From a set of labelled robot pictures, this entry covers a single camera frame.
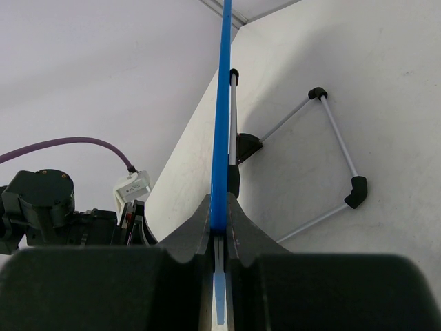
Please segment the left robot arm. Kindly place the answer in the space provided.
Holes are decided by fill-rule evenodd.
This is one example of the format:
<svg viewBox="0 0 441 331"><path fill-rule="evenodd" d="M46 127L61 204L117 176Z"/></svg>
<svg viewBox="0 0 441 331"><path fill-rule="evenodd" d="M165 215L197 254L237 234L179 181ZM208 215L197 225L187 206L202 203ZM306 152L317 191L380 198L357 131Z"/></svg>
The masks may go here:
<svg viewBox="0 0 441 331"><path fill-rule="evenodd" d="M1 254L25 239L30 247L157 244L145 204L125 203L119 213L75 209L74 182L59 170L20 171L1 187Z"/></svg>

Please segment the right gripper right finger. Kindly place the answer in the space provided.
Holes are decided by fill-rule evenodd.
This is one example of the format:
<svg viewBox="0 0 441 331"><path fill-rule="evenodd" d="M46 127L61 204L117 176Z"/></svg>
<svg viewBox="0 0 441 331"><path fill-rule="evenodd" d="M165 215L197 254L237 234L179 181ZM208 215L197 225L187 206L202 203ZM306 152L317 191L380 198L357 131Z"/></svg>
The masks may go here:
<svg viewBox="0 0 441 331"><path fill-rule="evenodd" d="M423 273L392 254L293 253L228 197L230 330L439 330Z"/></svg>

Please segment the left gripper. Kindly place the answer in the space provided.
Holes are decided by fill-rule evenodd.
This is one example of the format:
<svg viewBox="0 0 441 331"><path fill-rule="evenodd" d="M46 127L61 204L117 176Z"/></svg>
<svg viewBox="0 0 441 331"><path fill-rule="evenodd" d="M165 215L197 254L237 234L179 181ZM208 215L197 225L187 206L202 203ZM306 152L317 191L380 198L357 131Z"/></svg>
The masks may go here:
<svg viewBox="0 0 441 331"><path fill-rule="evenodd" d="M153 246L157 239L145 218L145 203L134 200L126 203L116 227L116 244L124 246Z"/></svg>

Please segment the blue framed whiteboard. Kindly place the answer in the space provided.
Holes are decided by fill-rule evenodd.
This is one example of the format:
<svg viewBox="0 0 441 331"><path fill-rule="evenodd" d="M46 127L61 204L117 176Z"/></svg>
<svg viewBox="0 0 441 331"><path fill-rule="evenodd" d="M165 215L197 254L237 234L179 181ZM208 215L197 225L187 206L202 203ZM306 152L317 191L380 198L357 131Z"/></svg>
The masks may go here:
<svg viewBox="0 0 441 331"><path fill-rule="evenodd" d="M225 324L224 238L227 228L229 163L229 71L231 61L232 2L223 2L218 86L210 193L210 234L214 244L214 296L216 322Z"/></svg>

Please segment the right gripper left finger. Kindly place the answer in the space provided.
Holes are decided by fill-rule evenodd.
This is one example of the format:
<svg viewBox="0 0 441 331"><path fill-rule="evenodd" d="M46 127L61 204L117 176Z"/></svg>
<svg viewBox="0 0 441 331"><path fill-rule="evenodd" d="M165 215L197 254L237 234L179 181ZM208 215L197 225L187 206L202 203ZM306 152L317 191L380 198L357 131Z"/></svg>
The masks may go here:
<svg viewBox="0 0 441 331"><path fill-rule="evenodd" d="M1 329L209 330L209 205L150 247L18 252L1 271Z"/></svg>

